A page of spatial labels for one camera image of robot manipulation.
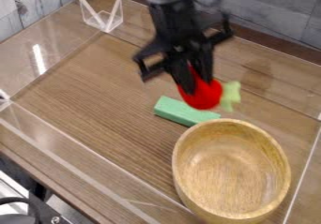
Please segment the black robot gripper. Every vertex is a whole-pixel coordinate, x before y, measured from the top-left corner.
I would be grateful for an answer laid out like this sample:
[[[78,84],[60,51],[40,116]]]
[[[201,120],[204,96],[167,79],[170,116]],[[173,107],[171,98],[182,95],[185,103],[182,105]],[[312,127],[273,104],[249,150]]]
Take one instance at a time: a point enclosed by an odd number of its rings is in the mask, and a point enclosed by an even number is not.
[[[167,72],[187,95],[196,80],[212,82],[214,46],[232,38],[230,15],[218,10],[206,14],[194,0],[150,4],[155,35],[134,55],[143,81]]]

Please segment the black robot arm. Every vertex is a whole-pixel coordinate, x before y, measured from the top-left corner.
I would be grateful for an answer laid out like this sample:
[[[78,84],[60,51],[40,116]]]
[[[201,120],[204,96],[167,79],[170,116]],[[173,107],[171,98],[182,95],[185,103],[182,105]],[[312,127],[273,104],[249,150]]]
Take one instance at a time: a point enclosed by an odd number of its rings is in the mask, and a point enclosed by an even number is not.
[[[233,37],[222,1],[147,0],[155,33],[133,57],[145,81],[166,72],[189,95],[212,82],[214,47]]]

